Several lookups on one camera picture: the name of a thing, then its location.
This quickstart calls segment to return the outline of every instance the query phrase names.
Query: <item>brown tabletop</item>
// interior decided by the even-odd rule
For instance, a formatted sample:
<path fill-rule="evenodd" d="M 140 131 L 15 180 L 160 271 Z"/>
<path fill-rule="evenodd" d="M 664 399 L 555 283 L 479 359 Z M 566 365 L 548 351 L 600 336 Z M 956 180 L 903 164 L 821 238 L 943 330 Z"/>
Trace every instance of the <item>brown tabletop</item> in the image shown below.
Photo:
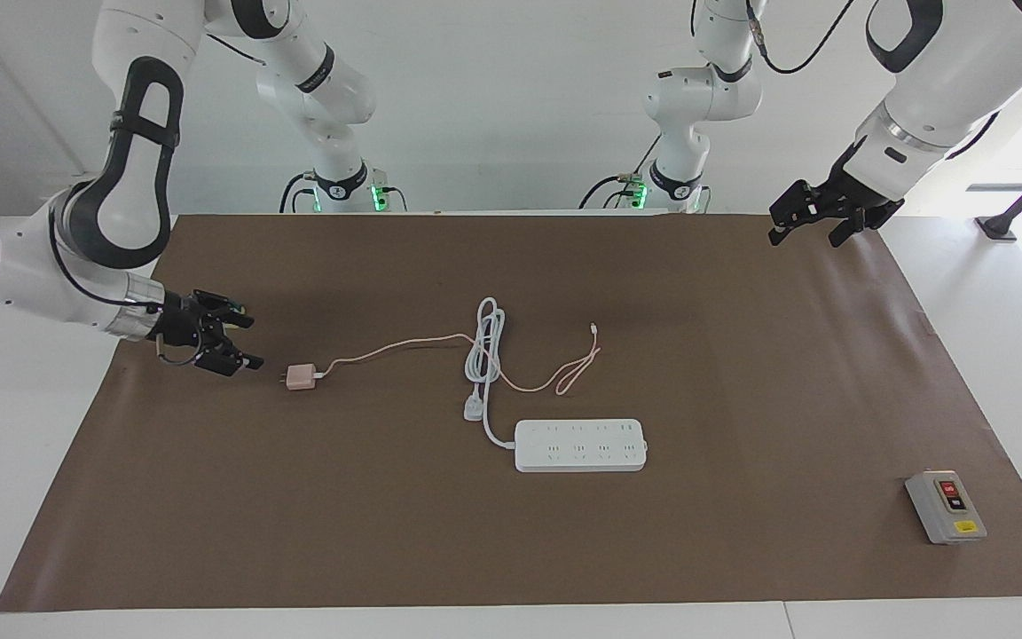
<path fill-rule="evenodd" d="M 1022 595 L 1022 482 L 877 234 L 768 219 L 182 218 L 155 279 L 242 300 L 223 379 L 123 344 L 4 610 Z M 287 364 L 474 331 L 523 418 L 636 417 L 635 474 L 522 474 L 461 417 L 467 345 L 286 392 Z M 989 538 L 932 546 L 903 480 L 957 469 Z"/>

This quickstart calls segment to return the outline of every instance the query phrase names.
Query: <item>white power strip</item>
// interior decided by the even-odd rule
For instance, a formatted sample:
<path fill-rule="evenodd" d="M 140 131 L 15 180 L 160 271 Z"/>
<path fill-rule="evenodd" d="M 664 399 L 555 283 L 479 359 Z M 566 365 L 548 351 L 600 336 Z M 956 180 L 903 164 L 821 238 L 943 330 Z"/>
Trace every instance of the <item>white power strip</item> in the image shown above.
<path fill-rule="evenodd" d="M 514 428 L 523 473 L 633 473 L 648 448 L 638 420 L 523 420 Z"/>

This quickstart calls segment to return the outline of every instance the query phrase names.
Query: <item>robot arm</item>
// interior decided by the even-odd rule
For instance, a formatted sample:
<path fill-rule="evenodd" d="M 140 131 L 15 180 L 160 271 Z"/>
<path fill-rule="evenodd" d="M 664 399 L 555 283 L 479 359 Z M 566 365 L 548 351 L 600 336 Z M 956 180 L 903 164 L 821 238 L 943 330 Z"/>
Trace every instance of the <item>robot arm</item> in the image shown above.
<path fill-rule="evenodd" d="M 765 5 L 755 0 L 755 12 L 761 15 Z M 681 208 L 697 193 L 709 154 L 709 138 L 698 132 L 699 123 L 747 118 L 762 96 L 751 67 L 746 4 L 705 0 L 693 26 L 696 47 L 709 64 L 658 74 L 645 100 L 645 111 L 661 127 L 660 154 L 649 167 L 656 186 L 649 194 L 653 207 Z"/>
<path fill-rule="evenodd" d="M 260 368 L 264 361 L 225 332 L 251 326 L 239 304 L 206 291 L 179 295 L 127 270 L 149 264 L 168 243 L 168 173 L 184 78 L 204 29 L 259 40 L 273 70 L 333 120 L 372 115 L 365 79 L 328 45 L 316 47 L 305 20 L 295 0 L 105 0 L 93 65 L 118 102 L 108 157 L 100 177 L 54 195 L 16 233 L 0 236 L 0 304 L 123 339 L 154 339 L 173 364 L 223 375 Z M 178 363 L 165 357 L 165 345 L 195 351 Z"/>
<path fill-rule="evenodd" d="M 206 12 L 207 31 L 248 37 L 260 48 L 267 65 L 259 73 L 259 94 L 310 143 L 312 179 L 324 210 L 379 210 L 376 172 L 350 129 L 373 117 L 376 93 L 329 44 L 313 39 L 299 1 L 212 0 Z"/>
<path fill-rule="evenodd" d="M 792 229 L 842 219 L 839 246 L 879 229 L 904 194 L 1022 89 L 1022 0 L 878 0 L 870 50 L 896 83 L 820 186 L 795 182 L 771 207 L 779 244 Z"/>

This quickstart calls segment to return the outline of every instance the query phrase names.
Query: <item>green indicator light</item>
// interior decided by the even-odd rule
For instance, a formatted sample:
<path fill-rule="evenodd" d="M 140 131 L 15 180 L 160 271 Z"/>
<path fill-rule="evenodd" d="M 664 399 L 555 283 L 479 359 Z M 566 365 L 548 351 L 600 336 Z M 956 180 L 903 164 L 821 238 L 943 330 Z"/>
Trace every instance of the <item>green indicator light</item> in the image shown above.
<path fill-rule="evenodd" d="M 373 207 L 376 208 L 377 213 L 385 211 L 388 208 L 388 198 L 385 198 L 384 191 L 377 185 L 373 185 Z"/>
<path fill-rule="evenodd" d="M 646 185 L 637 186 L 637 198 L 634 199 L 634 208 L 645 208 L 645 199 L 649 197 L 649 187 Z"/>

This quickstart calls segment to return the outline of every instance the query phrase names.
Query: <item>plug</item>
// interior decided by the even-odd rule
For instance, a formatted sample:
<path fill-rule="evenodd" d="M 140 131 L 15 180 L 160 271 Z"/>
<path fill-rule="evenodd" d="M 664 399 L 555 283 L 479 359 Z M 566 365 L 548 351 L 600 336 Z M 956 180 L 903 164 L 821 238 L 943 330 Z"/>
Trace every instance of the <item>plug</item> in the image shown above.
<path fill-rule="evenodd" d="M 314 364 L 297 364 L 286 369 L 283 381 L 286 390 L 313 390 L 318 385 L 316 373 L 318 368 Z"/>
<path fill-rule="evenodd" d="M 478 393 L 471 393 L 467 400 L 463 401 L 463 418 L 469 421 L 483 421 L 483 400 L 479 400 Z"/>

